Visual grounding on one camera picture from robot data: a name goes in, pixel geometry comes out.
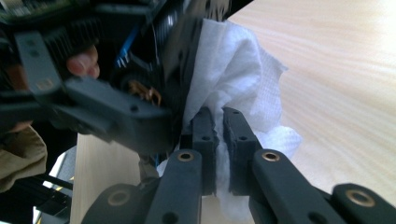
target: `beige fabric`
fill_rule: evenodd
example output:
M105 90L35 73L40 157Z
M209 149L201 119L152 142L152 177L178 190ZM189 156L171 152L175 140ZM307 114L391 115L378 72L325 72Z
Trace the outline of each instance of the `beige fabric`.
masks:
M46 171L47 147L37 132L29 127L20 132L6 148L0 148L0 192L12 187L15 180Z

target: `table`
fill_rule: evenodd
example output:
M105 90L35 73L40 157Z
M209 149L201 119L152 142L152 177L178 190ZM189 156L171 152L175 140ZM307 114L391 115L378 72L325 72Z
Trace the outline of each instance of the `table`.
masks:
M394 8L392 0L256 0L230 20L289 68L282 124L304 139L292 162L310 183L328 192L356 183L396 205ZM132 151L80 136L71 223L106 187L137 184L136 168ZM216 199L203 204L202 223L232 223Z

